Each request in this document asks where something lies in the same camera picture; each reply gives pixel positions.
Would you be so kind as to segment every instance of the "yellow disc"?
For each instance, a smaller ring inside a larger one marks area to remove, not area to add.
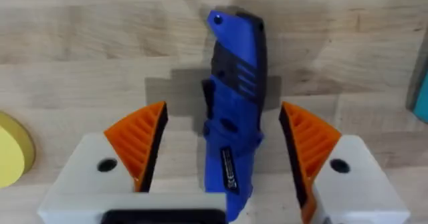
[[[27,131],[0,112],[0,188],[12,185],[34,162],[34,145]]]

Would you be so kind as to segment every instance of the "teal object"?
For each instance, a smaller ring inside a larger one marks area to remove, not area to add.
[[[428,74],[425,74],[425,79],[422,81],[413,113],[418,118],[428,122]]]

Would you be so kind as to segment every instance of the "orange jaw pad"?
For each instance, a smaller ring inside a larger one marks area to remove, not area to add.
[[[135,191],[148,192],[162,133],[168,122],[167,104],[157,102],[137,110],[104,131],[135,182]]]
[[[341,133],[309,111],[287,102],[282,102],[280,122],[287,141],[302,220],[307,224],[316,210],[312,184]]]

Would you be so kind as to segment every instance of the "wooden surface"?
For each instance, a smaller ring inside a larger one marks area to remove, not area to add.
[[[33,169],[0,190],[0,223],[35,210],[82,135],[166,100],[170,121],[152,191],[201,190],[210,9],[265,19],[269,91],[253,176],[237,223],[300,223],[280,100],[361,135],[410,210],[428,223],[428,125],[405,109],[428,0],[0,0],[0,110],[30,131]]]

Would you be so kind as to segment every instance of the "label sticker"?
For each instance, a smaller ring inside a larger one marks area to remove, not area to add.
[[[225,188],[235,194],[239,194],[238,180],[233,162],[232,149],[230,146],[220,149],[221,167],[223,169],[223,184]]]

